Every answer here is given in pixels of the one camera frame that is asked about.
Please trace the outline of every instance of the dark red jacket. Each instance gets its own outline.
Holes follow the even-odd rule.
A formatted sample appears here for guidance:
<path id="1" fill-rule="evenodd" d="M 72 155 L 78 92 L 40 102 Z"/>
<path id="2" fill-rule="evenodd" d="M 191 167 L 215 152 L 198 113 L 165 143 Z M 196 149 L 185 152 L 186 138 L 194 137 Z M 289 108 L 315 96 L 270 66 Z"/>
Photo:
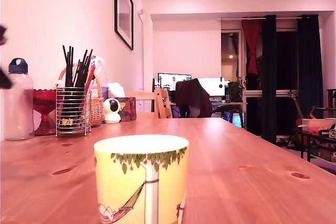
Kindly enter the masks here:
<path id="1" fill-rule="evenodd" d="M 176 106 L 179 108 L 182 118 L 185 117 L 189 106 L 200 109 L 199 118 L 210 118 L 212 105 L 209 98 L 209 94 L 202 88 L 198 79 L 179 81 L 176 83 Z"/>

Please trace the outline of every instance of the table surface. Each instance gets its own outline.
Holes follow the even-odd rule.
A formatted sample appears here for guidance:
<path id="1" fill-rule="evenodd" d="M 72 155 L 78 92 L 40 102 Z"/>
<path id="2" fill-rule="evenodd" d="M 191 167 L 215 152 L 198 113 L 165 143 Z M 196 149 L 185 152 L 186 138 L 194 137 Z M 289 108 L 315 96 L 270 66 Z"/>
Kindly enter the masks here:
<path id="1" fill-rule="evenodd" d="M 211 103 L 212 105 L 247 105 L 247 102 L 230 102 L 230 103 Z M 170 103 L 171 106 L 175 106 L 176 103 L 175 102 L 171 102 Z"/>
<path id="2" fill-rule="evenodd" d="M 130 134 L 189 140 L 184 223 L 336 223 L 336 176 L 219 118 L 136 120 L 87 137 L 2 141 L 1 223 L 98 224 L 93 144 Z M 63 169 L 70 171 L 53 175 Z"/>

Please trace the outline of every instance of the red curtain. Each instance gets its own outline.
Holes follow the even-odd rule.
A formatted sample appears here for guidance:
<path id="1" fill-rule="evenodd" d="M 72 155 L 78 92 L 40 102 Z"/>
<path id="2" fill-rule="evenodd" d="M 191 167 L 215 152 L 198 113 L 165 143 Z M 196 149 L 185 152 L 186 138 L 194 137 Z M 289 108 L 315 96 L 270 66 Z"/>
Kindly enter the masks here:
<path id="1" fill-rule="evenodd" d="M 257 57 L 256 48 L 257 48 L 257 44 L 259 41 L 262 21 L 258 19 L 242 20 L 241 24 L 243 27 L 243 31 L 246 37 L 248 47 L 250 48 L 250 52 L 248 54 L 250 58 L 250 64 L 248 65 L 247 72 L 258 75 L 257 62 L 256 62 L 256 57 Z"/>

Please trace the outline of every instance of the potted plant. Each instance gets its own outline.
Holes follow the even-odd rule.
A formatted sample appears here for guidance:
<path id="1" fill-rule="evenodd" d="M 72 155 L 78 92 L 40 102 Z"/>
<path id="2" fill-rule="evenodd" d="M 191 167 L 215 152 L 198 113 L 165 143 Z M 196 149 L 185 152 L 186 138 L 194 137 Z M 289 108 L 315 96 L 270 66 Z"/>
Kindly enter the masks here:
<path id="1" fill-rule="evenodd" d="M 238 77 L 237 81 L 228 83 L 227 94 L 231 95 L 232 102 L 242 102 L 243 94 L 246 87 L 246 81 L 243 81 L 241 77 Z"/>

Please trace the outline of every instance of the metal utensil holder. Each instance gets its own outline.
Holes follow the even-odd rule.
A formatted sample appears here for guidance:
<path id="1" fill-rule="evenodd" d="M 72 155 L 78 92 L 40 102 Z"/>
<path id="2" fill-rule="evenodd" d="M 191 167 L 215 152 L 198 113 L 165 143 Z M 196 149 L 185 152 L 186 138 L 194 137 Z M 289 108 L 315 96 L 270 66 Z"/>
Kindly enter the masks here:
<path id="1" fill-rule="evenodd" d="M 86 95 L 85 89 L 56 85 L 56 137 L 91 132 L 91 94 Z"/>

